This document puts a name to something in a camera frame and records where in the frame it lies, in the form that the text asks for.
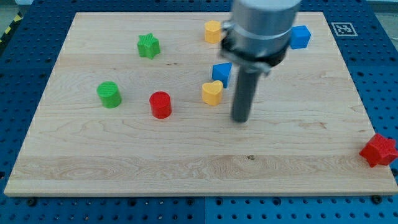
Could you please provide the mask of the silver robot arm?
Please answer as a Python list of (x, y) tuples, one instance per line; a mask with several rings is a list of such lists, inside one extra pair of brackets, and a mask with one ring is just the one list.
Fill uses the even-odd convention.
[(235, 0), (222, 22), (220, 55), (242, 73), (268, 74), (280, 64), (290, 43), (301, 0)]

